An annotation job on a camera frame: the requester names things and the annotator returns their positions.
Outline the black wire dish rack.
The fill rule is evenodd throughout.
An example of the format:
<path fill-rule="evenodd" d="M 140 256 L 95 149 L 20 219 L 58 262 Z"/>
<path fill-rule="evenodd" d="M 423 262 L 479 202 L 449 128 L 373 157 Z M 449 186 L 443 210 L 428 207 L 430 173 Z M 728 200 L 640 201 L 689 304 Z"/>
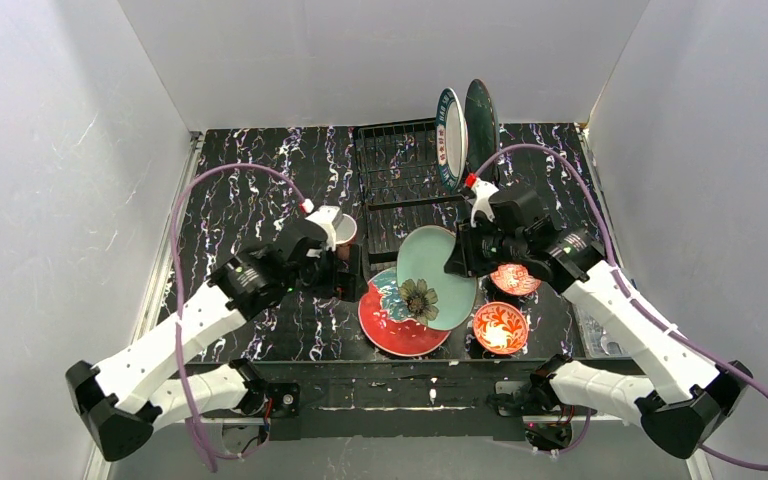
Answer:
<path fill-rule="evenodd" d="M 441 180 L 432 119 L 358 126 L 352 138 L 373 272 L 395 266 L 399 247 L 417 228 L 453 230 L 469 215 L 466 191 Z"/>

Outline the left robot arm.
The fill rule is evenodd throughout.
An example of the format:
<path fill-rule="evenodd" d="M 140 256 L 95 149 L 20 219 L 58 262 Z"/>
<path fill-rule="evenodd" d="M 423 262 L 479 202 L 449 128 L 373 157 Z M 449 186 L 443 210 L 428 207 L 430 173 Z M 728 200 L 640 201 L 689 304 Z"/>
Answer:
<path fill-rule="evenodd" d="M 217 267 L 173 314 L 96 364 L 65 373 L 73 407 L 107 461 L 139 450 L 158 430 L 201 413 L 235 410 L 266 421 L 292 415 L 291 383 L 270 383 L 247 360 L 189 376 L 186 364 L 212 342 L 302 292 L 357 302 L 368 290 L 363 248 L 338 245 L 332 228 L 299 220 L 273 243 L 247 246 Z"/>

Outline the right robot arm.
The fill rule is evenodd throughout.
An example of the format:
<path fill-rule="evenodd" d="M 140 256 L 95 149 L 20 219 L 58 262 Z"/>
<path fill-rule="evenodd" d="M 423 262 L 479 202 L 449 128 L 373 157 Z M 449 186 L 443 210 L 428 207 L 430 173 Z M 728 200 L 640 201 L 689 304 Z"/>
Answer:
<path fill-rule="evenodd" d="M 620 375 L 557 354 L 516 394 L 524 408 L 586 407 L 641 427 L 674 457 L 691 457 L 742 398 L 748 370 L 737 361 L 716 366 L 673 339 L 675 326 L 644 315 L 643 301 L 607 262 L 604 246 L 584 228 L 556 228 L 535 193 L 478 179 L 469 188 L 475 200 L 469 219 L 456 226 L 445 272 L 474 277 L 524 266 L 593 318 L 642 371 Z"/>

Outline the light green flower plate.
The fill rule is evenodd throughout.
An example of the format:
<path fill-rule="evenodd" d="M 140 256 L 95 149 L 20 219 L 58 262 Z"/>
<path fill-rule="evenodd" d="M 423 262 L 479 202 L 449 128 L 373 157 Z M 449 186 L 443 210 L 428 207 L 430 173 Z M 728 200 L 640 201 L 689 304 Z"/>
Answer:
<path fill-rule="evenodd" d="M 398 251 L 398 293 L 408 316 L 439 331 L 461 325 L 473 311 L 478 281 L 444 271 L 455 247 L 455 235 L 436 225 L 410 233 Z"/>

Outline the green rim lettered plate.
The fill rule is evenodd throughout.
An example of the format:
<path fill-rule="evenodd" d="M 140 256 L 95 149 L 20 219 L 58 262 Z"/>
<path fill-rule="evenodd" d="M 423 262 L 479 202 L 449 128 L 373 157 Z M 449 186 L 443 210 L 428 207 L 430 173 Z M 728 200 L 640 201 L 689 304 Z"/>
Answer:
<path fill-rule="evenodd" d="M 456 92 L 444 88 L 435 112 L 435 151 L 443 187 L 455 192 L 462 184 L 468 150 L 465 115 Z"/>

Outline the dark blue glazed plate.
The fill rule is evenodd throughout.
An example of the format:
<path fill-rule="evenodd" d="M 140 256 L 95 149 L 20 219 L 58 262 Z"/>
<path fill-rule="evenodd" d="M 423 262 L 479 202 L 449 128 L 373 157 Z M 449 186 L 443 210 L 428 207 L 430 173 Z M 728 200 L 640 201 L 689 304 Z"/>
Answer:
<path fill-rule="evenodd" d="M 476 173 L 500 146 L 499 121 L 492 97 L 481 79 L 474 79 L 467 89 L 464 104 L 468 149 L 466 172 Z"/>

